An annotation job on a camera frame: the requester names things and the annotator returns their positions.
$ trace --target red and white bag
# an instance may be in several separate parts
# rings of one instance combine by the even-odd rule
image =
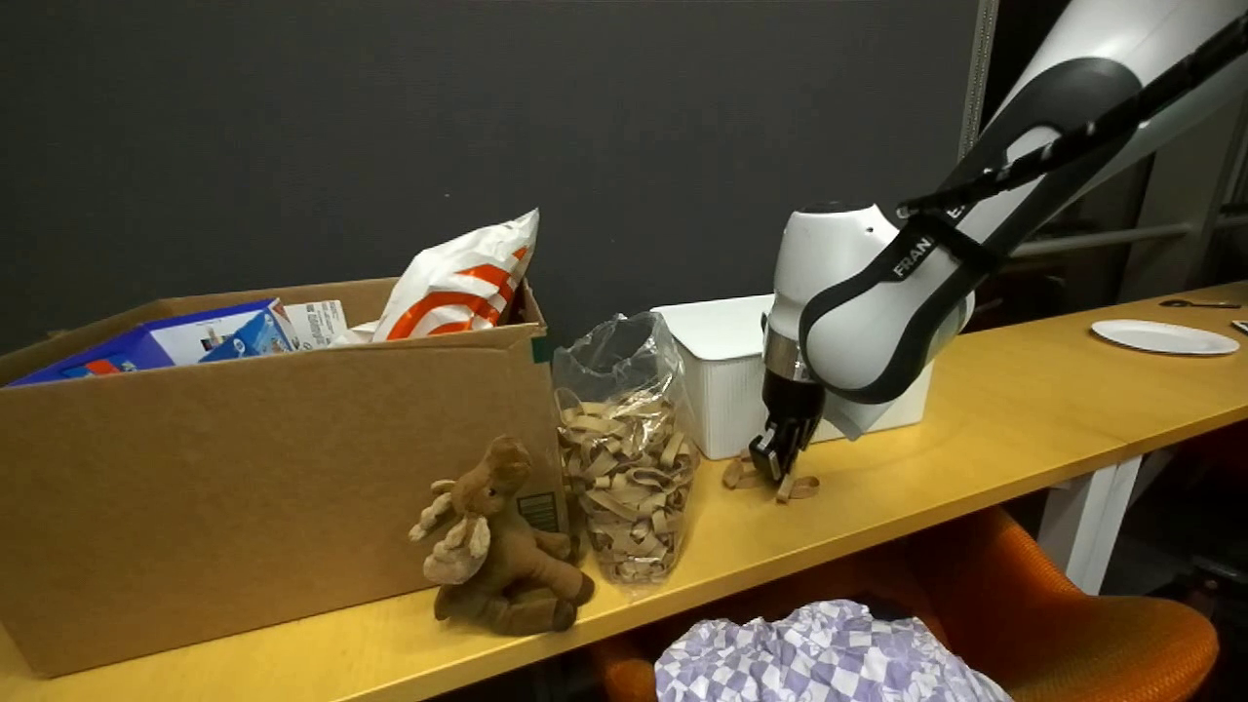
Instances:
[[[494,329],[540,246],[540,212],[421,251],[397,276],[373,338]]]

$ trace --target stuffed toy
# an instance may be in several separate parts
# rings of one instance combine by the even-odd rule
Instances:
[[[530,525],[515,506],[534,462],[521,442],[498,437],[459,480],[434,482],[410,537],[424,541],[459,520],[424,559],[424,576],[441,585],[437,619],[475,619],[503,634],[560,632],[594,597],[594,582],[567,560],[571,537]]]

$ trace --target wooden countertop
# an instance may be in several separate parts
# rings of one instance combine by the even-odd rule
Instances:
[[[1186,296],[1248,300],[1248,282]],[[430,698],[1248,416],[1248,351],[1171,360],[1088,335],[1113,317],[1236,335],[1229,320],[1248,307],[1139,300],[961,335],[937,363],[922,424],[828,442],[798,462],[823,480],[813,501],[781,506],[762,488],[724,490],[724,464],[702,464],[671,582],[650,593],[602,585],[560,634],[437,623],[434,593],[66,680],[33,680],[0,634],[0,698]]]

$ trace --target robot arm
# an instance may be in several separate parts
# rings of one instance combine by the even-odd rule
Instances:
[[[792,216],[764,348],[777,482],[818,416],[861,437],[1048,216],[1248,87],[1248,0],[1074,0],[937,194]]]

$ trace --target orange chair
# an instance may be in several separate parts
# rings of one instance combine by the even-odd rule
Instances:
[[[1193,698],[1217,662],[1217,627],[1164,597],[1088,597],[1006,514],[961,524],[807,568],[757,593],[590,647],[612,702],[654,698],[654,654],[693,619],[783,615],[794,606],[858,597],[898,606],[970,666],[1026,698]]]

